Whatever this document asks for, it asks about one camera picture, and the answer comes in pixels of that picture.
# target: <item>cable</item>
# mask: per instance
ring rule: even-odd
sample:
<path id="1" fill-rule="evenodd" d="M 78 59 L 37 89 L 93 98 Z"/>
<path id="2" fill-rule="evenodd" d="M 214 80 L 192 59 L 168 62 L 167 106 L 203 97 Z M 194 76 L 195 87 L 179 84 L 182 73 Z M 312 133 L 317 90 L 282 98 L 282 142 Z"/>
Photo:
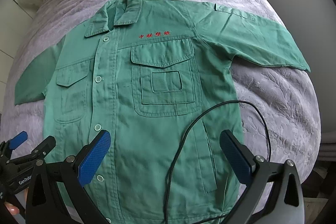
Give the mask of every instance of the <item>cable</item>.
<path id="1" fill-rule="evenodd" d="M 167 185 L 167 190 L 166 190 L 166 197 L 165 197 L 165 203 L 164 203 L 164 220 L 165 220 L 165 224 L 168 224 L 168 201 L 169 201 L 169 194 L 170 194 L 170 186 L 171 186 L 171 178 L 172 178 L 172 175 L 173 175 L 173 170 L 174 170 L 174 167 L 175 167 L 175 164 L 177 162 L 177 159 L 179 158 L 179 155 L 181 154 L 181 151 L 182 151 L 182 148 L 184 146 L 184 143 L 185 143 L 185 140 L 187 139 L 187 136 L 188 136 L 188 133 L 189 131 L 192 129 L 192 127 L 196 124 L 196 122 L 202 118 L 205 114 L 209 113 L 211 110 L 214 110 L 215 108 L 217 107 L 220 107 L 220 106 L 223 106 L 223 105 L 226 105 L 226 104 L 230 104 L 230 103 L 244 103 L 244 104 L 248 104 L 252 107 L 254 107 L 254 109 L 258 112 L 262 122 L 264 123 L 264 126 L 265 126 L 265 133 L 266 133 L 266 138 L 267 138 L 267 141 L 268 141 L 268 161 L 270 161 L 271 159 L 271 141 L 270 141 L 270 138 L 269 138 L 269 133 L 268 133 L 268 128 L 267 128 L 267 125 L 266 125 L 266 122 L 264 120 L 264 117 L 261 115 L 259 109 L 252 103 L 248 102 L 248 101 L 243 101 L 243 100 L 230 100 L 230 101 L 225 101 L 225 102 L 222 102 L 222 103 L 219 103 L 211 108 L 209 108 L 208 110 L 204 111 L 201 115 L 199 115 L 192 123 L 191 125 L 187 128 L 187 130 L 185 131 L 184 135 L 183 135 L 183 138 L 180 142 L 180 145 L 177 149 L 177 152 L 174 156 L 174 159 L 170 165 L 170 168 L 169 168 L 169 173 L 168 173 L 168 185 Z M 200 223 L 204 223 L 204 222 L 208 222 L 208 221 L 211 221 L 211 220 L 214 220 L 214 219 L 219 219 L 219 218 L 224 218 L 226 216 L 219 216 L 219 217 L 216 217 L 216 218 L 209 218 L 209 219 L 205 219 L 205 220 L 202 220 L 200 222 L 195 222 L 193 224 L 200 224 Z"/>

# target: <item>bed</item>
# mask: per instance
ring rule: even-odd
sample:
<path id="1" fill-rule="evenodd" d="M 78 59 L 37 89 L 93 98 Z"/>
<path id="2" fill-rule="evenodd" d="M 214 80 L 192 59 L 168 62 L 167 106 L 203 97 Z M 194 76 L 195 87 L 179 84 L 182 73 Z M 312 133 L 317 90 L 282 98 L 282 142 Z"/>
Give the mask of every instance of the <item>bed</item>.
<path id="1" fill-rule="evenodd" d="M 6 87 L 0 141 L 28 132 L 28 141 L 13 156 L 21 156 L 42 141 L 43 101 L 14 106 L 14 88 L 27 65 L 43 50 L 56 44 L 73 27 L 90 18 L 107 0 L 45 0 L 14 59 Z M 267 0 L 208 1 L 238 8 L 283 24 Z M 306 72 L 292 68 L 263 68 L 235 59 L 231 66 L 238 99 L 255 104 L 270 133 L 272 158 L 292 159 L 303 182 L 316 161 L 320 145 L 320 116 L 313 85 Z M 255 155 L 267 157 L 263 124 L 249 106 L 241 105 L 245 144 Z M 268 185 L 256 211 L 262 209 Z"/>

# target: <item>jacket sleeve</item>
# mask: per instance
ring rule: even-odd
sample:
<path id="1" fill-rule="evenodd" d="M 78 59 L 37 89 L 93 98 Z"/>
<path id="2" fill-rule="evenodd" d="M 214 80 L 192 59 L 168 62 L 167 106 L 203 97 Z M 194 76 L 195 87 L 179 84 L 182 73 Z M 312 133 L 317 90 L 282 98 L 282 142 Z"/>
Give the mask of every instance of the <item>jacket sleeve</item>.
<path id="1" fill-rule="evenodd" d="M 38 55 L 25 69 L 15 86 L 15 105 L 45 98 L 45 89 L 53 76 L 65 36 Z"/>
<path id="2" fill-rule="evenodd" d="M 193 10 L 190 17 L 198 35 L 227 58 L 310 71 L 293 37 L 279 23 L 218 4 L 203 3 Z"/>

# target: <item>hand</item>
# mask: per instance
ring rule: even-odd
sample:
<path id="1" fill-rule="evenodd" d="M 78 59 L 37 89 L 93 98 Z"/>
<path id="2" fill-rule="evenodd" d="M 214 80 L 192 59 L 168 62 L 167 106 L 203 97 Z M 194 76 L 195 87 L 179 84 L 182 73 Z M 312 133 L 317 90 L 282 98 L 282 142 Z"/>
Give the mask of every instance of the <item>hand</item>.
<path id="1" fill-rule="evenodd" d="M 24 190 L 24 196 L 25 196 L 25 200 L 27 200 L 27 194 L 28 194 L 28 188 L 26 188 Z M 14 216 L 20 213 L 19 209 L 13 205 L 11 205 L 8 202 L 5 202 L 5 205 L 7 207 L 7 209 L 9 210 L 9 212 Z"/>

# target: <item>blue gripper pad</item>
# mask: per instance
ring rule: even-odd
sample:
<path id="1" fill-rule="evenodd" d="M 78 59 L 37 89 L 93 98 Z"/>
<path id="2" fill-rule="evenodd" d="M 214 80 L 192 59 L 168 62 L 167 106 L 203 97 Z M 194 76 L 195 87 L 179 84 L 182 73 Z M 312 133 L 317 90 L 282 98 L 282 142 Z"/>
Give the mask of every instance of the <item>blue gripper pad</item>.
<path id="1" fill-rule="evenodd" d="M 92 181 L 110 146 L 111 136 L 105 131 L 78 168 L 78 180 L 82 187 Z"/>
<path id="2" fill-rule="evenodd" d="M 237 139 L 235 139 L 236 143 L 234 143 L 233 138 L 235 137 L 231 131 L 224 130 L 220 134 L 219 144 L 239 182 L 248 186 L 252 182 L 252 168 L 238 148 L 238 145 L 240 146 L 241 144 Z"/>
<path id="3" fill-rule="evenodd" d="M 28 134 L 26 131 L 22 131 L 18 135 L 16 135 L 13 139 L 9 141 L 9 149 L 15 150 L 20 145 L 22 145 L 28 139 Z"/>

